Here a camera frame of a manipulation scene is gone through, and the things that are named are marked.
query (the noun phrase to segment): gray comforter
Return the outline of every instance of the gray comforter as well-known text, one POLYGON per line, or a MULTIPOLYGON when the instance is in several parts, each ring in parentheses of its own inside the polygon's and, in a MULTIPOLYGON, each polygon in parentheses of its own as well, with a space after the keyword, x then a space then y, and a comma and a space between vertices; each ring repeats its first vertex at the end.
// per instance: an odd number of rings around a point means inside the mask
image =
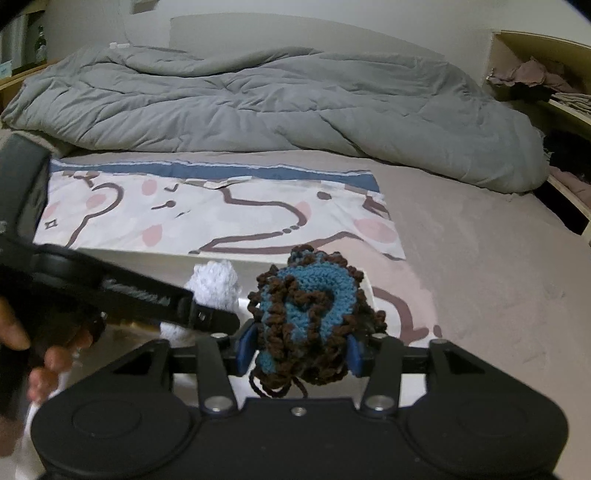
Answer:
POLYGON ((548 174, 525 115, 446 62, 396 54, 84 48, 27 79, 2 119, 90 150, 328 150, 504 193, 548 174))

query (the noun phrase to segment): blue crocheted object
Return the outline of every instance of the blue crocheted object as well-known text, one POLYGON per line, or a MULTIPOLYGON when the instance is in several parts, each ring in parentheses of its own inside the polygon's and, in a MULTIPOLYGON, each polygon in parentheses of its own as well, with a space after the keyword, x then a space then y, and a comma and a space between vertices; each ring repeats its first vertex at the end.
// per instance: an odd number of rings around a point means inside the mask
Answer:
POLYGON ((260 275, 259 292, 249 295, 249 310, 260 322, 254 375, 272 396, 277 388, 278 396, 287 393, 296 377, 314 384, 342 378, 345 337, 355 330, 356 316, 373 316, 377 329, 385 330, 385 314, 367 305, 363 273, 338 252, 304 245, 294 248, 287 263, 260 275))

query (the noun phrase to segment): blue gripper pad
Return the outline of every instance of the blue gripper pad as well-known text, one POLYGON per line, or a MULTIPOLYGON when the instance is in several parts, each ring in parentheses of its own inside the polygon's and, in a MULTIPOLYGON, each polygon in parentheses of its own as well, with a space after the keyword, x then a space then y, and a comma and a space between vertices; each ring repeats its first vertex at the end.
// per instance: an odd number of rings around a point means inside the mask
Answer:
POLYGON ((347 336, 347 367, 356 377, 361 377, 361 354, 363 348, 363 344, 359 343, 354 335, 347 336))
POLYGON ((252 357, 254 357, 257 350, 257 336, 258 328, 256 325, 252 325, 236 342, 236 369, 238 370, 239 377, 246 375, 246 372, 248 372, 252 357))

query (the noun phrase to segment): folded clothes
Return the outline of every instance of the folded clothes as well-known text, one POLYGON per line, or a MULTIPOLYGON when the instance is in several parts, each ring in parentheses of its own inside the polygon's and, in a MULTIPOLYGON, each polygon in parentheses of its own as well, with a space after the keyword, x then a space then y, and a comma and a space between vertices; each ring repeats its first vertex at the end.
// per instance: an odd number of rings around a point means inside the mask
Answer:
POLYGON ((558 167, 550 167, 550 173, 562 185, 573 192, 586 206, 591 208, 591 185, 579 180, 569 171, 562 171, 558 167))
POLYGON ((556 92, 578 93, 579 91, 568 83, 560 74, 548 71, 535 58, 531 57, 529 61, 522 63, 519 67, 508 70, 507 72, 493 72, 488 78, 493 85, 507 85, 512 87, 516 83, 523 83, 533 87, 535 85, 545 85, 556 92))
POLYGON ((584 93, 555 93, 552 97, 591 118, 591 95, 584 93))

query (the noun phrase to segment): white crocheted object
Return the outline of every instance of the white crocheted object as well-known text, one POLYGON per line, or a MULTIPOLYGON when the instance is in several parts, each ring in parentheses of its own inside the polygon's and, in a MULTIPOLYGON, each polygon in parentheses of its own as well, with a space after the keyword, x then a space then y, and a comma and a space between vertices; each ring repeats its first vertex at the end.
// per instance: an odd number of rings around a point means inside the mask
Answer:
MULTIPOLYGON (((241 288, 238 286, 238 274, 228 260, 195 265, 185 288, 193 292, 193 298, 199 305, 228 312, 239 311, 241 288)), ((160 324, 160 336, 169 340, 172 346, 190 345, 194 341, 194 331, 164 322, 160 324)))

